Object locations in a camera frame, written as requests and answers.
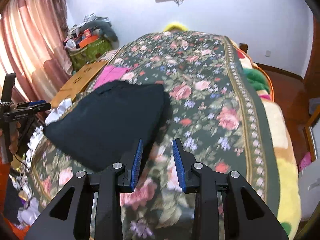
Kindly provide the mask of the black pants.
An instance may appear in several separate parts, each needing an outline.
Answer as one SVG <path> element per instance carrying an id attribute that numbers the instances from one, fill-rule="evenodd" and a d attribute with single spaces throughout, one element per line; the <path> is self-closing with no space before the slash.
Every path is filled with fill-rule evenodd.
<path id="1" fill-rule="evenodd" d="M 108 82 L 81 99 L 44 135 L 64 154 L 94 172 L 119 161 L 141 140 L 148 154 L 170 115 L 170 97 L 161 84 Z"/>

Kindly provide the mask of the white crumpled cloth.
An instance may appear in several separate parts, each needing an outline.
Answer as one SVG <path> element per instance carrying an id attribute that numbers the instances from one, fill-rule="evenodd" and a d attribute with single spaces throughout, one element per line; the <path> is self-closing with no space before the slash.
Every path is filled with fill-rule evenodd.
<path id="1" fill-rule="evenodd" d="M 49 125 L 52 122 L 56 122 L 59 118 L 65 113 L 65 111 L 71 107 L 72 100 L 71 98 L 63 99 L 57 108 L 54 108 L 45 120 L 45 125 Z"/>

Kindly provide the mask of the wooden folding lap desk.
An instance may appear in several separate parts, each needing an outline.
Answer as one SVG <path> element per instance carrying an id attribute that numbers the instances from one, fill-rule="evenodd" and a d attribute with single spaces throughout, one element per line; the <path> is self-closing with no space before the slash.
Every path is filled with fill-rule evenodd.
<path id="1" fill-rule="evenodd" d="M 83 92 L 91 80 L 102 70 L 107 61 L 100 61 L 84 65 L 77 71 L 57 92 L 51 100 L 53 108 L 57 108 L 62 100 L 70 98 L 75 100 L 77 94 Z"/>

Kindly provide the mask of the floral bed quilt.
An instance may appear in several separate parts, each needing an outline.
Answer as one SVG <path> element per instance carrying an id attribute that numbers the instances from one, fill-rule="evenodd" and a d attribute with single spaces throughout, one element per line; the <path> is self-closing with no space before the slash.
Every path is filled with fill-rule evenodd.
<path id="1" fill-rule="evenodd" d="M 265 108 L 229 38 L 195 31 L 144 35 L 109 65 L 119 80 L 161 84 L 170 115 L 143 151 L 132 193 L 120 194 L 122 239 L 192 239 L 196 194 L 179 186 L 172 143 L 214 172 L 219 239 L 287 239 L 277 219 L 280 188 Z M 31 165 L 40 215 L 27 239 L 96 239 L 100 176 L 44 135 Z"/>

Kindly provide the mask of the green fabric storage box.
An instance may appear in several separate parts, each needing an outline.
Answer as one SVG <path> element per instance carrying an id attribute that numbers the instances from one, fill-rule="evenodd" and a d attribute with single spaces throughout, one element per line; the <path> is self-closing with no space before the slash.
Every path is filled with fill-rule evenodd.
<path id="1" fill-rule="evenodd" d="M 78 71 L 84 65 L 94 63 L 99 57 L 112 49 L 113 47 L 109 40 L 101 37 L 86 45 L 84 48 L 71 50 L 69 52 L 69 57 L 73 69 Z"/>

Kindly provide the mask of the pink striped curtain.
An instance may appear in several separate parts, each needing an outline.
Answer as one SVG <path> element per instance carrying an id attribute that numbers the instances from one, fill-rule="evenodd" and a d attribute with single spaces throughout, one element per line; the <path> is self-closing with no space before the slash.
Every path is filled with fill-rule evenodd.
<path id="1" fill-rule="evenodd" d="M 16 74 L 15 101 L 51 101 L 72 64 L 66 0 L 9 0 L 1 12 L 1 78 Z"/>

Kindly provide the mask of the folded pink pants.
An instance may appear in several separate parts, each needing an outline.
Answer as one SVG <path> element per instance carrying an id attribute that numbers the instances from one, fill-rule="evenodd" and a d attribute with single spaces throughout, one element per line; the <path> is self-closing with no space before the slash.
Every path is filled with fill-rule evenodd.
<path id="1" fill-rule="evenodd" d="M 98 76 L 93 89 L 104 85 L 105 83 L 119 80 L 124 74 L 128 73 L 131 68 L 115 67 L 113 65 L 106 66 Z"/>

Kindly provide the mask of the orange box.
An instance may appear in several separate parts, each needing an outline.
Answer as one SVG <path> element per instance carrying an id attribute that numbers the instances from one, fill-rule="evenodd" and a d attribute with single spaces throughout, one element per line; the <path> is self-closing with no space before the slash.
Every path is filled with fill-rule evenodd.
<path id="1" fill-rule="evenodd" d="M 90 37 L 86 37 L 82 41 L 79 42 L 79 47 L 84 48 L 85 46 L 96 41 L 97 39 L 99 39 L 98 35 L 92 35 Z"/>

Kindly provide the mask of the grey neck pillow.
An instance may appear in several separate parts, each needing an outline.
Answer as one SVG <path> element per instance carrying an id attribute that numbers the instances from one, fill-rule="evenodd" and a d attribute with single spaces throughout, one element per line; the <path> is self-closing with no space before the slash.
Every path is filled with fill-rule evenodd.
<path id="1" fill-rule="evenodd" d="M 116 33 L 113 31 L 112 26 L 109 22 L 103 20 L 89 21 L 80 28 L 80 31 L 84 33 L 86 29 L 101 29 L 106 39 L 112 42 L 118 41 L 118 37 Z"/>

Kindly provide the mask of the yellow foam headboard guard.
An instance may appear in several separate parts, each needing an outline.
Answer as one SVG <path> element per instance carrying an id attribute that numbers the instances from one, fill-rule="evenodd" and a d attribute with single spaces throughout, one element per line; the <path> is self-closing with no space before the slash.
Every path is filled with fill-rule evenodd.
<path id="1" fill-rule="evenodd" d="M 169 23 L 163 29 L 164 32 L 166 32 L 166 31 L 188 31 L 188 30 L 189 29 L 185 25 L 183 25 L 179 22 Z"/>

